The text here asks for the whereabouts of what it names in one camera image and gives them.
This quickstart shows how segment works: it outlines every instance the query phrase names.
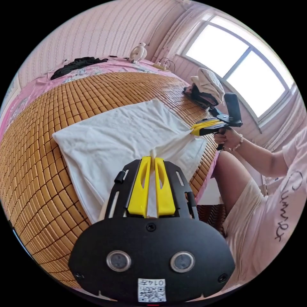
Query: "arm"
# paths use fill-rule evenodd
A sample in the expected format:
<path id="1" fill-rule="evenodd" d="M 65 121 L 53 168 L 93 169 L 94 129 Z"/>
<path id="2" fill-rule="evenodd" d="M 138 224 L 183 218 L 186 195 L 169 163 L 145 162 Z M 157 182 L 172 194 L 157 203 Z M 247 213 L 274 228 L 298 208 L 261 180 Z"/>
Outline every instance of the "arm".
<path id="1" fill-rule="evenodd" d="M 246 139 L 243 139 L 243 143 L 236 151 L 247 163 L 264 176 L 283 177 L 287 174 L 288 166 L 282 152 L 271 153 Z"/>
<path id="2" fill-rule="evenodd" d="M 216 134 L 215 141 L 225 147 L 234 148 L 240 142 L 240 135 L 233 129 L 227 130 L 224 135 Z M 271 153 L 250 141 L 243 139 L 236 152 L 255 170 L 267 177 L 282 177 L 287 174 L 288 166 L 282 152 Z"/>

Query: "white figurine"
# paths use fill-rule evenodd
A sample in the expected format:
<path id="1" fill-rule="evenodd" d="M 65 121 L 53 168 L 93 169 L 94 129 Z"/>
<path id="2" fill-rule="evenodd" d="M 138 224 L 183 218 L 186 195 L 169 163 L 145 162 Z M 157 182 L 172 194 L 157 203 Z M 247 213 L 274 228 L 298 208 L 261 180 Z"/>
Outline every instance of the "white figurine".
<path id="1" fill-rule="evenodd" d="M 147 50 L 144 48 L 145 46 L 145 43 L 139 43 L 139 45 L 131 51 L 130 57 L 127 60 L 135 64 L 145 59 L 147 55 Z"/>

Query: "bed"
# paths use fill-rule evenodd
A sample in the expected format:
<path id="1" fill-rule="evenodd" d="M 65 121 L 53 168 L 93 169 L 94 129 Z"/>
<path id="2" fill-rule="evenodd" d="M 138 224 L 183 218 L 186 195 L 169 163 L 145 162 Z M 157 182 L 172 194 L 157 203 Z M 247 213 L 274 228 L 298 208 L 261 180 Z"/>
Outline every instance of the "bed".
<path id="1" fill-rule="evenodd" d="M 52 133 L 101 112 L 158 98 L 189 125 L 210 117 L 182 93 L 188 84 L 149 61 L 108 58 L 50 80 L 57 69 L 29 83 L 2 115 L 0 199 L 21 242 L 35 261 L 63 284 L 79 288 L 67 263 L 90 221 L 72 186 Z M 213 136 L 190 180 L 196 202 L 218 153 Z"/>

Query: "power strip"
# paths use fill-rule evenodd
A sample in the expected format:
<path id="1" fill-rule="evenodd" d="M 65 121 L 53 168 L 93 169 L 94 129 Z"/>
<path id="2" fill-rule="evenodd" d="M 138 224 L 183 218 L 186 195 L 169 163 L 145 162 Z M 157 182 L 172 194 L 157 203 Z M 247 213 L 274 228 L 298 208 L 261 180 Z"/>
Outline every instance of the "power strip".
<path id="1" fill-rule="evenodd" d="M 159 70 L 167 70 L 166 67 L 164 68 L 164 67 L 162 67 L 162 66 L 160 66 L 158 64 L 153 64 L 152 66 L 155 67 L 155 68 L 158 68 Z"/>

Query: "qr code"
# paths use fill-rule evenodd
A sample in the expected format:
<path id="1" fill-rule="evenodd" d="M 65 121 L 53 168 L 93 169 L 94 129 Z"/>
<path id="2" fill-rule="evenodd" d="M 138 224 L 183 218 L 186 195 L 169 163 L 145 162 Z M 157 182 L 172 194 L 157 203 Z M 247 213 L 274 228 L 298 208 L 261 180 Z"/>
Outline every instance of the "qr code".
<path id="1" fill-rule="evenodd" d="M 165 279 L 139 279 L 139 302 L 166 302 Z"/>

